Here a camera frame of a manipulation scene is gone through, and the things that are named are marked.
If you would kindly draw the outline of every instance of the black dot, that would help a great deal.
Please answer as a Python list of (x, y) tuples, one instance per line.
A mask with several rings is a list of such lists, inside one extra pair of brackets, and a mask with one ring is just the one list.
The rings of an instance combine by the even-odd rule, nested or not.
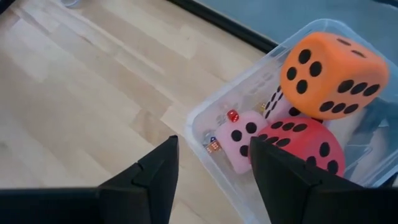
[(253, 134), (257, 131), (257, 125), (254, 124), (253, 122), (248, 122), (248, 124), (246, 125), (246, 131), (249, 134)]
[(311, 166), (316, 166), (317, 165), (317, 159), (315, 158), (315, 156), (310, 156), (310, 157), (307, 158), (305, 163), (307, 163), (308, 165), (311, 165)]
[(297, 108), (295, 108), (295, 107), (292, 107), (291, 109), (289, 109), (289, 114), (291, 115), (291, 116), (297, 116), (297, 115), (299, 115), (301, 112), (297, 109)]
[(269, 113), (271, 113), (271, 110), (266, 113), (266, 119), (269, 117)]
[(339, 103), (337, 104), (333, 109), (331, 109), (332, 113), (339, 113), (340, 111), (344, 110), (346, 108), (345, 103)]
[(321, 155), (322, 157), (326, 157), (329, 156), (329, 153), (330, 153), (329, 143), (323, 142), (321, 144), (321, 147), (319, 147), (319, 155)]
[(361, 93), (366, 87), (368, 86), (367, 83), (360, 83), (354, 86), (354, 88), (350, 91), (352, 95)]
[(319, 107), (319, 111), (321, 112), (325, 112), (330, 110), (333, 106), (335, 105), (335, 103), (333, 101), (327, 101), (322, 103), (321, 107)]
[(319, 123), (323, 123), (323, 120), (322, 119), (316, 119), (316, 118), (312, 118), (312, 119), (314, 119), (315, 121), (318, 121)]
[(272, 144), (272, 143), (275, 143), (275, 142), (278, 141), (278, 140), (279, 140), (278, 137), (271, 137), (271, 138), (265, 140), (265, 142), (266, 142), (266, 143)]
[(272, 105), (271, 110), (275, 109), (277, 103), (278, 103), (278, 101), (275, 101), (274, 105)]
[(242, 132), (239, 130), (234, 130), (231, 133), (231, 138), (232, 138), (232, 140), (234, 140), (236, 142), (240, 141), (242, 139)]
[(310, 60), (311, 51), (309, 49), (304, 49), (298, 55), (298, 61), (302, 64), (305, 64), (307, 61)]
[(260, 134), (259, 135), (259, 139), (261, 140), (261, 141), (264, 141), (264, 140), (266, 140), (268, 138), (268, 135), (267, 134)]
[(288, 130), (292, 129), (293, 127), (294, 127), (294, 123), (293, 122), (289, 122), (289, 123), (284, 124), (282, 129), (284, 131), (288, 131)]
[(334, 160), (328, 162), (328, 171), (331, 174), (337, 174), (338, 172), (338, 163)]
[(373, 93), (377, 92), (380, 88), (379, 84), (369, 86), (365, 91), (363, 91), (364, 96), (370, 96)]
[(304, 131), (307, 128), (306, 124), (298, 124), (293, 128), (294, 132), (301, 132)]
[(362, 57), (362, 58), (366, 58), (365, 55), (363, 55), (361, 52), (359, 52), (357, 50), (352, 50), (351, 52), (356, 54), (356, 55), (358, 55), (358, 56), (360, 56), (360, 57)]
[(337, 38), (337, 41), (342, 43), (342, 44), (344, 44), (344, 45), (351, 46), (351, 44), (349, 42), (347, 42), (347, 41), (345, 41), (343, 39)]
[(292, 81), (296, 77), (296, 74), (297, 74), (296, 68), (295, 67), (290, 67), (287, 70), (286, 77), (287, 77), (288, 80)]
[(274, 124), (272, 124), (272, 125), (271, 125), (271, 128), (272, 128), (272, 129), (278, 129), (278, 128), (280, 128), (282, 125), (283, 125), (283, 122), (278, 121), (278, 122), (275, 122)]
[(281, 139), (281, 140), (277, 141), (275, 143), (275, 145), (277, 145), (279, 147), (284, 147), (284, 146), (288, 145), (289, 143), (290, 143), (290, 139), (284, 138), (284, 139)]
[(322, 72), (322, 64), (320, 62), (313, 62), (310, 66), (310, 75), (317, 77)]
[(241, 153), (242, 156), (247, 157), (249, 155), (249, 146), (248, 145), (241, 146), (239, 152)]
[(300, 94), (305, 93), (307, 90), (307, 87), (308, 87), (307, 81), (305, 81), (305, 80), (298, 81), (297, 86), (296, 86), (297, 93), (300, 93)]
[(274, 94), (272, 95), (272, 97), (271, 97), (271, 102), (274, 101), (275, 96), (276, 96), (276, 93), (274, 93)]
[(357, 104), (353, 104), (353, 105), (349, 105), (346, 107), (346, 109), (344, 110), (344, 114), (349, 114), (354, 112), (356, 109), (358, 109), (358, 105)]
[(340, 83), (340, 85), (337, 88), (338, 93), (345, 93), (348, 90), (350, 90), (354, 85), (354, 80), (345, 80)]

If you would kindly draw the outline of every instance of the die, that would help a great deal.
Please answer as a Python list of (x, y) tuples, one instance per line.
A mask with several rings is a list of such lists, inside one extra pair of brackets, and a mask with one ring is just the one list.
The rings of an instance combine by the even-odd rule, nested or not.
[[(271, 95), (268, 102), (266, 103), (263, 115), (268, 123), (273, 123), (275, 121), (288, 117), (306, 116), (301, 113), (297, 108), (295, 108), (289, 101), (287, 101), (286, 97), (281, 91), (280, 86), (278, 86), (276, 91)], [(313, 119), (325, 126), (329, 125), (329, 121), (324, 121), (322, 119), (316, 118)]]
[(258, 137), (340, 177), (345, 170), (343, 149), (334, 135), (311, 118), (285, 118), (259, 132)]
[(238, 174), (250, 170), (248, 159), (250, 138), (267, 126), (261, 114), (255, 111), (246, 111), (239, 115), (239, 119), (227, 121), (215, 131), (215, 138), (223, 148), (233, 169)]
[(352, 40), (325, 32), (302, 39), (280, 72), (288, 101), (318, 119), (338, 119), (360, 110), (377, 97), (388, 79), (381, 57)]

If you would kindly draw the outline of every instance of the clear plastic box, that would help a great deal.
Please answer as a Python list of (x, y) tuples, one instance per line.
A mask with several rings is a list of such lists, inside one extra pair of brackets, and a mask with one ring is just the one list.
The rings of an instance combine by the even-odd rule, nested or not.
[(291, 48), (317, 31), (353, 39), (389, 64), (389, 84), (379, 97), (361, 111), (334, 120), (329, 127), (345, 152), (344, 177), (365, 187), (376, 187), (398, 170), (398, 68), (343, 23), (330, 19), (313, 21), (207, 98), (187, 119), (185, 134), (190, 147), (245, 223), (270, 223), (252, 172), (235, 173), (223, 151), (210, 154), (202, 143), (204, 135), (224, 122), (228, 110), (251, 110), (267, 100), (279, 85), (280, 68)]

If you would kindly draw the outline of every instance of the wooden floor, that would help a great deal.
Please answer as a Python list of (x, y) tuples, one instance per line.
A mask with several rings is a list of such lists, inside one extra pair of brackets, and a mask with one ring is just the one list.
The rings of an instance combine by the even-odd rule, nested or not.
[(98, 185), (180, 136), (171, 223), (242, 223), (183, 138), (263, 56), (164, 0), (17, 0), (0, 16), (0, 187)]

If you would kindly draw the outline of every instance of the transparent plastic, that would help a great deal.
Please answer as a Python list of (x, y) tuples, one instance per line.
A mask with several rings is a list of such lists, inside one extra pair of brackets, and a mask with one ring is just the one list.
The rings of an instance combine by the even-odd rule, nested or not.
[[(291, 48), (309, 33), (317, 31), (345, 36), (384, 58), (348, 26), (330, 19), (319, 19), (281, 43), (188, 116), (185, 134), (190, 147), (245, 223), (270, 223), (252, 172), (237, 174), (223, 151), (209, 153), (202, 143), (204, 135), (225, 121), (228, 110), (251, 110), (267, 100), (279, 85), (280, 68)], [(329, 127), (345, 151), (344, 177), (365, 187), (381, 185), (398, 170), (398, 68), (384, 59), (389, 64), (390, 78), (379, 97), (361, 111), (334, 120)]]

